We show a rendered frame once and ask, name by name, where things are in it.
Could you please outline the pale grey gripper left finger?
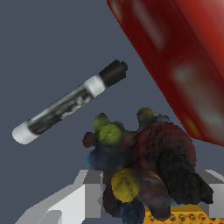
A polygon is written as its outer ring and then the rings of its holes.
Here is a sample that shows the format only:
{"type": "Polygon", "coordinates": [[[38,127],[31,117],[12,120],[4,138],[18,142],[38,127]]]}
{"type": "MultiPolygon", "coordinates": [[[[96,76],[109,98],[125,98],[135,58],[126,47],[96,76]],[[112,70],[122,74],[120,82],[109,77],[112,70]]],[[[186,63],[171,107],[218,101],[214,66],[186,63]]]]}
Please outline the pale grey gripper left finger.
{"type": "Polygon", "coordinates": [[[103,172],[80,170],[72,185],[27,209],[15,224],[82,224],[100,218],[103,172]]]}

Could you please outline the orange perforated object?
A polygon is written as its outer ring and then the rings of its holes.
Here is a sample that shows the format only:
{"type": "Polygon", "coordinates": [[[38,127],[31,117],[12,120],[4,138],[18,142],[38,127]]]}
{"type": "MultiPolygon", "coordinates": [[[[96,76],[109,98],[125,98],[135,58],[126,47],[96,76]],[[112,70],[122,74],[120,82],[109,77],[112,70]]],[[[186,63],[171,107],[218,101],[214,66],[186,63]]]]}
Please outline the orange perforated object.
{"type": "Polygon", "coordinates": [[[168,220],[156,220],[145,208],[143,224],[224,224],[224,218],[209,218],[199,205],[172,206],[168,220]]]}

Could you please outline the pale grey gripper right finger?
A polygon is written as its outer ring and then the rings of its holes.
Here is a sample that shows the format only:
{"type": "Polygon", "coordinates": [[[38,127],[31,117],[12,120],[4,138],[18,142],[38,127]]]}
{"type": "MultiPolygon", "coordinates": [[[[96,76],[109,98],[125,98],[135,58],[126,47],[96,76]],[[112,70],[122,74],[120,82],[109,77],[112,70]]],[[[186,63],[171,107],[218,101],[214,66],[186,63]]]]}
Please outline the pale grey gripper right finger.
{"type": "Polygon", "coordinates": [[[224,177],[213,170],[196,172],[213,189],[213,204],[200,202],[199,207],[209,218],[224,218],[224,177]]]}

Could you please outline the black and white marker pen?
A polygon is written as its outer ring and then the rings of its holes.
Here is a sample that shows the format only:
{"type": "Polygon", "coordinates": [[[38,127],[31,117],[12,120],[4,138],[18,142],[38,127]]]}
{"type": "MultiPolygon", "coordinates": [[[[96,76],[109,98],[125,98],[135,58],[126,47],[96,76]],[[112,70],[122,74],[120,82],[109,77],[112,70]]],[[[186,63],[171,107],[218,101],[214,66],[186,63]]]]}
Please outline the black and white marker pen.
{"type": "Polygon", "coordinates": [[[124,79],[127,70],[128,65],[124,61],[114,60],[97,75],[92,76],[47,108],[18,125],[12,131],[12,137],[19,144],[29,144],[55,124],[93,100],[106,88],[124,79]]]}

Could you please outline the multicoloured knobbly toy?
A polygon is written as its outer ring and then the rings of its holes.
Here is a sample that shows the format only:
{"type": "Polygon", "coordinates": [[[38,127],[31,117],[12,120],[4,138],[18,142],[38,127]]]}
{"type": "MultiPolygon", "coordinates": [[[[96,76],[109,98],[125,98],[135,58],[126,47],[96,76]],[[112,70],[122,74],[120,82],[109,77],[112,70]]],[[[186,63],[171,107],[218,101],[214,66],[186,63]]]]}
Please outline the multicoloured knobbly toy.
{"type": "Polygon", "coordinates": [[[158,221],[171,218],[171,208],[213,202],[213,189],[195,171],[191,138],[166,115],[150,108],[136,114],[139,128],[128,131],[101,113],[94,132],[85,134],[90,170],[103,172],[103,206],[123,224],[143,224],[145,211],[158,221]]]}

